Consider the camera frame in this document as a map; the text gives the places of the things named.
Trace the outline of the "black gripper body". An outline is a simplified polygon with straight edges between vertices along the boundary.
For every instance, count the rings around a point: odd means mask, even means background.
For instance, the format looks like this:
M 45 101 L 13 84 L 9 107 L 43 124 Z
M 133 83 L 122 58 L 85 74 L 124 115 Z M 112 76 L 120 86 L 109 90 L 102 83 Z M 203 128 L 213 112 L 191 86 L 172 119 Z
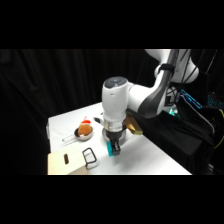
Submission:
M 122 145 L 124 143 L 124 132 L 110 132 L 108 130 L 105 131 L 106 141 L 111 144 L 117 143 L 118 145 Z

